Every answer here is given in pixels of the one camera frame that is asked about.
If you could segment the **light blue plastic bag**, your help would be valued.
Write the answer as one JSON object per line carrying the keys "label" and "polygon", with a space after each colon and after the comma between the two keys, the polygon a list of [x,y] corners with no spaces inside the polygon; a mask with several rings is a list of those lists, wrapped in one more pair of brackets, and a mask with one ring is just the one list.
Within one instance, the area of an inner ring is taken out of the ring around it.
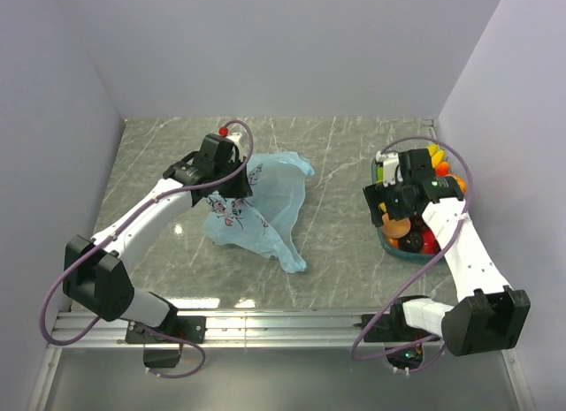
{"label": "light blue plastic bag", "polygon": [[219,246],[274,257],[287,273],[305,271],[307,263],[294,245],[292,231],[306,198],[306,180],[314,175],[309,160],[294,151],[252,156],[247,169],[252,195],[246,199],[210,195],[206,236]]}

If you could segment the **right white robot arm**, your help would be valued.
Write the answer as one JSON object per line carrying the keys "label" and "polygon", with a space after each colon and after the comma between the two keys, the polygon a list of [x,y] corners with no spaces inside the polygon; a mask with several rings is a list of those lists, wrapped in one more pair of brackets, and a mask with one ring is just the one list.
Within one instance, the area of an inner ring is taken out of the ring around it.
{"label": "right white robot arm", "polygon": [[418,331],[443,339],[454,356],[516,346],[531,308],[499,272],[468,213],[464,191],[452,176],[440,176],[425,148],[379,152],[373,184],[363,193],[375,226],[421,217],[440,246],[455,282],[457,303],[399,294],[385,312],[393,335],[410,339]]}

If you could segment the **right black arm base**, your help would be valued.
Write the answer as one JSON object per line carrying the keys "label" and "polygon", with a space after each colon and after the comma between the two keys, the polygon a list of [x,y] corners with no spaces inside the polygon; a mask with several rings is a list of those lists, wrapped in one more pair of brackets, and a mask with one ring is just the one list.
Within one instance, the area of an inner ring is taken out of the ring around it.
{"label": "right black arm base", "polygon": [[[430,333],[422,329],[407,326],[399,316],[384,314],[363,337],[364,344],[400,343],[424,339]],[[386,362],[397,369],[418,369],[424,364],[424,348],[422,345],[410,346],[401,351],[385,356]]]}

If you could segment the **orange fake peach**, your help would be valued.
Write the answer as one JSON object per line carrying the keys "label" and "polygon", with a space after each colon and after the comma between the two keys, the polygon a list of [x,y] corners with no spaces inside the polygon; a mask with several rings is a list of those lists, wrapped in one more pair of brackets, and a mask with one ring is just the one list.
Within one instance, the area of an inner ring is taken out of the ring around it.
{"label": "orange fake peach", "polygon": [[391,219],[388,214],[382,216],[381,231],[391,239],[400,239],[411,230],[411,222],[408,218],[400,220]]}

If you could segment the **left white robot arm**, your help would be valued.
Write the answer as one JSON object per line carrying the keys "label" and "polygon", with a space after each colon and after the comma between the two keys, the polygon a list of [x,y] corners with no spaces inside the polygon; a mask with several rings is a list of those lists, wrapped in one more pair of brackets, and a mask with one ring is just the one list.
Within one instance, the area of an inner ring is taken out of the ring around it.
{"label": "left white robot arm", "polygon": [[253,152],[248,133],[206,135],[197,151],[170,165],[151,191],[117,222],[91,239],[73,238],[65,249],[66,296],[106,322],[137,323],[156,341],[179,334],[178,310],[134,286],[131,270],[176,217],[211,194],[251,194],[246,166]]}

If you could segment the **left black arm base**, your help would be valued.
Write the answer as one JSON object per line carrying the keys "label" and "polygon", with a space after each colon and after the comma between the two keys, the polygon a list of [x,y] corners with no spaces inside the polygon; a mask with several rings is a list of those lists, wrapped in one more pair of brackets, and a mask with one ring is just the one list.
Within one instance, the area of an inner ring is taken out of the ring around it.
{"label": "left black arm base", "polygon": [[143,346],[143,364],[155,375],[162,369],[175,369],[180,364],[184,350],[192,347],[201,355],[196,367],[188,372],[189,375],[193,375],[206,362],[206,353],[201,347],[206,330],[205,316],[174,316],[170,322],[157,328],[130,322],[126,330],[125,343]]}

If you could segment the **red fake apple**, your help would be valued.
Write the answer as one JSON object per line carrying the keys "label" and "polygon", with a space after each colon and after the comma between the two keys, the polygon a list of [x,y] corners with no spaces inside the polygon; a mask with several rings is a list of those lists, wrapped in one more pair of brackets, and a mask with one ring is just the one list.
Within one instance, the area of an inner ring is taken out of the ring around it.
{"label": "red fake apple", "polygon": [[420,253],[422,255],[436,255],[440,251],[440,245],[431,230],[421,232],[423,245]]}

